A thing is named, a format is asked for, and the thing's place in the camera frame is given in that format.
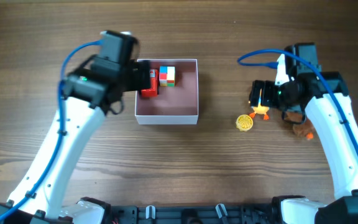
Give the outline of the yellow duck toy blue cap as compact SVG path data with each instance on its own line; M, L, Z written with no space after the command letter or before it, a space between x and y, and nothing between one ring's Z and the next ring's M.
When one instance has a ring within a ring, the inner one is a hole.
M269 120L269 116L267 112L269 111L269 107L266 106L252 106L253 112L249 114L251 118L254 118L257 114L261 114L264 116L264 120Z

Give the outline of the red toy fire truck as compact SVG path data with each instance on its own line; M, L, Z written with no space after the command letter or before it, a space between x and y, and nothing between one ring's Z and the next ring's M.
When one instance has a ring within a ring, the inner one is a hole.
M152 98L158 95L158 70L150 69L150 88L140 91L143 98Z

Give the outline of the multicolour puzzle cube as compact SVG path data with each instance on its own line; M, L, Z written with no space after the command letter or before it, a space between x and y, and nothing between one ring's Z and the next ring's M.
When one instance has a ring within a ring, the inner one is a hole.
M158 77L159 85L175 86L175 74L174 66L160 66Z

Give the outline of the yellow round waffle toy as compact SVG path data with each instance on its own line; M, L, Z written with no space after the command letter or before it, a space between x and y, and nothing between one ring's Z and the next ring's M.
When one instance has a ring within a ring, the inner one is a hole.
M236 128L240 131L250 130L253 124L253 119L247 114L242 114L236 119Z

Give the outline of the brown plush toy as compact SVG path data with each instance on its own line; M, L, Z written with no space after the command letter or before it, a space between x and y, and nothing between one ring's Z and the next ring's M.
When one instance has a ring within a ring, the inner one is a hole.
M305 118L305 122L302 124L297 124L303 120L303 116L299 113L287 112L284 118L285 121L295 122L292 128L296 136L300 138L305 137L307 140L312 140L314 138L315 128L308 118Z

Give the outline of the white cardboard box pink interior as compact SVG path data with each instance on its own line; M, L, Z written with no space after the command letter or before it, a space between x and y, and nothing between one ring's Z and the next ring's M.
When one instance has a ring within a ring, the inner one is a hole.
M175 86L160 87L156 97L135 94L135 118L139 124L196 124L199 115L198 61L150 59L151 69L175 67Z

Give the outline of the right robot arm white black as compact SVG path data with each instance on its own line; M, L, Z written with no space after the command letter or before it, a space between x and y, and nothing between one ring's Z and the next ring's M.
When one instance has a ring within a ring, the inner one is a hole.
M323 72L313 43L262 49L238 58L279 54L264 66L277 71L275 81L255 80L249 95L252 107L275 108L285 117L301 116L313 125L329 164L335 200L327 205L300 195L274 197L270 223L358 223L358 126L347 84L339 72Z

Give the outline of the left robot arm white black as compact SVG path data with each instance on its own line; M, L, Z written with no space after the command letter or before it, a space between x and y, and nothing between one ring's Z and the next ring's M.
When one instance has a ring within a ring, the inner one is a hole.
M138 60L139 41L130 32L106 30L99 47L72 72L60 72L58 109L29 170L6 202L0 223L109 223L108 203L82 198L63 206L76 164L93 133L121 103L126 91L150 87L150 64Z

